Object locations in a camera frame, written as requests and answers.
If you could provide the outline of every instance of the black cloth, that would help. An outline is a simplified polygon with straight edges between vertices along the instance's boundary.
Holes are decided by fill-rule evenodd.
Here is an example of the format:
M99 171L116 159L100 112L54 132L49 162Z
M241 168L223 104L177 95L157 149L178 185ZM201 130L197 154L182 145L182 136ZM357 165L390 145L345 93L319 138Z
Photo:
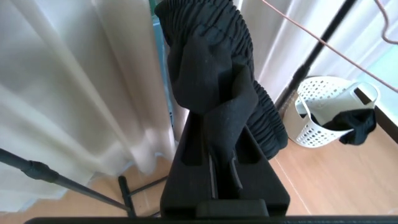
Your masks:
M358 146L364 143L368 134L376 128L376 114L374 109L344 111L324 124L323 127L333 131L353 128L354 130L340 137L340 142Z
M232 1L165 0L155 14L170 46L174 97L203 116L216 167L229 169L246 123L267 157L284 147L287 134L273 102L254 80L250 33Z

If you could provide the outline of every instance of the plastic basket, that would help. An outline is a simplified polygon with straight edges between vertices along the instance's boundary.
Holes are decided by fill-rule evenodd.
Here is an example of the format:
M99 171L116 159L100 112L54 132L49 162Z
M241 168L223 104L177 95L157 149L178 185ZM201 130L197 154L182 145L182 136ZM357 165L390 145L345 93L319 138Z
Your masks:
M374 89L376 97L364 105L354 91L366 85ZM284 125L287 134L304 147L324 146L352 129L332 131L322 125L342 111L374 108L379 97L379 90L370 83L353 83L338 77L307 78L300 84L294 101L286 110ZM312 121L310 114L316 117L319 124Z

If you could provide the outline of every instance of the light brown floor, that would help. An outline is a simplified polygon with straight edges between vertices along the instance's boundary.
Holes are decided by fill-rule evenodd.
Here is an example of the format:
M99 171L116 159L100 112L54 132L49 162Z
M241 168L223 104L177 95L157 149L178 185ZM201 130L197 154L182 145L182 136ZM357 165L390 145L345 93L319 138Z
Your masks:
M167 175L170 162L159 157L157 169L143 176L135 167L124 173L130 190ZM288 215L398 215L398 145L379 127L361 146L338 141L318 149L294 142L270 161L290 194ZM117 179L102 177L93 189L122 202ZM136 213L159 210L164 183L133 196ZM0 223L24 223L34 217L126 216L123 210L75 192L61 200L42 200L23 213L0 216Z

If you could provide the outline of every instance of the cable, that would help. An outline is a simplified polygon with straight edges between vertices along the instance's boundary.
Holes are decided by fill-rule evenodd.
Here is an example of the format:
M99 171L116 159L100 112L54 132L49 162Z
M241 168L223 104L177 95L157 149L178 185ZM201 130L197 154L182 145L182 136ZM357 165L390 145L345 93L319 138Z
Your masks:
M388 20L388 16L387 16L387 12L386 10L383 8L383 5L381 4L380 0L374 0L374 2L377 4L378 8L381 11L381 14L383 15L384 18L384 28L382 30L381 33L381 38L383 38L384 41L386 41L389 44L397 44L398 45L398 40L390 40L386 37L386 32L388 30L388 26L389 26L389 20Z
M291 18L287 17L285 14L283 14L282 12L280 12L278 9L276 9L274 6L272 6L271 4L269 4L266 0L261 0L263 3L265 3L266 5L268 5L271 9L273 9L275 12L277 12L278 14L280 14L282 17L284 17L285 19L287 19L289 22L293 23L294 25L296 25L297 27L301 28L302 30L304 30L306 33L310 34L313 38L317 39L319 42L321 42L323 45L327 46L330 50L334 51L334 53L338 54L340 57L344 58L345 60L347 60L349 63L353 64L355 67L359 68L362 72L368 74L369 76L373 77L374 79L376 79L377 81L381 82L383 85L387 86L388 88L390 88L392 91L398 93L398 89L394 88L393 86L391 86L390 84L386 83L385 81L381 80L380 78L378 78L377 76L373 75L372 73L370 73L369 71L367 71L366 69L364 69L363 67L361 67L360 65L358 65L357 63L353 62L352 60L350 60L348 57L344 56L342 53L340 53L339 51L337 51L336 49L334 49L333 47L329 46L325 41L321 40L321 38L317 37L315 34L311 33L309 30L307 30L306 28L302 27L299 23L297 23L296 21L292 20Z

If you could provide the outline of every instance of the black pole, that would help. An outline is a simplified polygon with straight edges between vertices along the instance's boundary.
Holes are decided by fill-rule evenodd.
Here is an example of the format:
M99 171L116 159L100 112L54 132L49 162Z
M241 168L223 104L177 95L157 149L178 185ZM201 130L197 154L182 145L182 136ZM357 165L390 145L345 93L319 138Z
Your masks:
M102 195L94 190L89 189L75 181L68 179L58 172L50 169L46 164L36 161L27 161L19 156L16 156L10 152L7 152L0 148L0 162L3 162L9 166L20 169L28 177L35 180L44 180L49 183L57 184L62 187L66 187L70 190L76 191L83 195L105 202L109 205L121 208L127 212L131 212L131 209L105 195Z
M337 27L341 24L343 19L348 14L349 10L354 6L356 0L346 0L344 4L341 6L337 14L334 16L333 20L329 24L326 31L323 33L321 40L328 42L330 37L333 35ZM315 59L318 57L324 45L321 42L315 46L315 48L311 51L311 54L308 56L303 65L301 65L293 75L292 81L289 83L288 87L282 92L280 97L275 103L276 108L279 110L280 114L284 114L285 107L287 106L287 102L293 97L300 83L304 80L304 78L308 75L308 72L311 69L311 66Z

